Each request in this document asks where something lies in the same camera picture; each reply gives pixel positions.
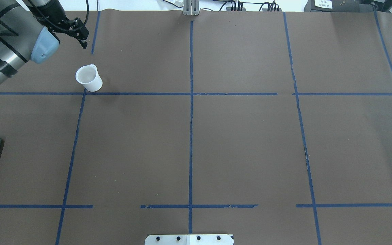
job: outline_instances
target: white background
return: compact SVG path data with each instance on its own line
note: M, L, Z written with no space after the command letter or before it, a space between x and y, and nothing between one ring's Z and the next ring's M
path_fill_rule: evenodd
M22 0L16 0L21 3L25 8L26 6L23 4ZM170 0L170 2L177 2L176 5L182 6L182 0ZM244 2L253 2L253 3L263 3L264 0L244 0ZM307 0L276 0L276 3L282 9L282 11L291 11L291 12L303 12L304 6ZM85 0L60 0L61 5L64 10L86 10L86 2ZM199 0L200 8L210 8L214 11L219 11L219 8L222 6L222 2L214 2L211 0ZM89 0L89 5L91 10L96 10L96 0ZM245 3L243 5L246 8L246 11L258 11L260 9L261 4L249 4ZM161 10L175 10L177 9L175 6L163 2L162 0L99 0L99 10L104 9L116 9L116 10L129 10L129 11L161 11Z

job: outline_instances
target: white label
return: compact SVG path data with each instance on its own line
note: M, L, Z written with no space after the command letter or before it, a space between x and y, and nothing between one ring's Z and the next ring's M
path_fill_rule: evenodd
M314 0L315 6L325 9L332 8L332 1L331 0Z

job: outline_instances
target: cup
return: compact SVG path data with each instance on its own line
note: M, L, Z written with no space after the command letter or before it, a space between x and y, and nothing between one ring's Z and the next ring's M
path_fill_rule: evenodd
M90 92L96 92L102 87L102 79L96 65L84 65L75 74L75 79Z

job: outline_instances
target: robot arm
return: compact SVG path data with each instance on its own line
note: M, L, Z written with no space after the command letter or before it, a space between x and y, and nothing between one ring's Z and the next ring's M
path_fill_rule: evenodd
M87 46L85 24L78 18L69 20L58 0L23 1L36 17L15 0L0 0L0 84L29 60L40 64L53 55L59 47L54 32L68 34L83 48Z

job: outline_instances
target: white mounting plate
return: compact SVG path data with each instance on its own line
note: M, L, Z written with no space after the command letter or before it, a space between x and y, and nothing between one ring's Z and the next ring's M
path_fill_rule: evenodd
M233 237L228 234L150 235L145 245L234 245Z

